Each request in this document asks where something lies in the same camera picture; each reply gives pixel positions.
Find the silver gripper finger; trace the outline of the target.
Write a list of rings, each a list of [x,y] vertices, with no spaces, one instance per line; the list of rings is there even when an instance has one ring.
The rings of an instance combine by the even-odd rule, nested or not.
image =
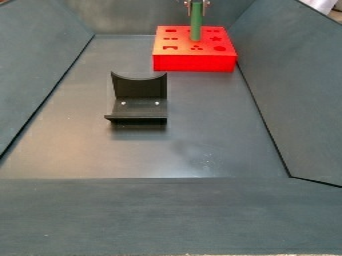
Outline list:
[[[191,15],[191,0],[183,0],[183,5],[187,8],[187,15]]]
[[[206,16],[206,10],[211,5],[211,1],[210,0],[202,0],[202,16]]]

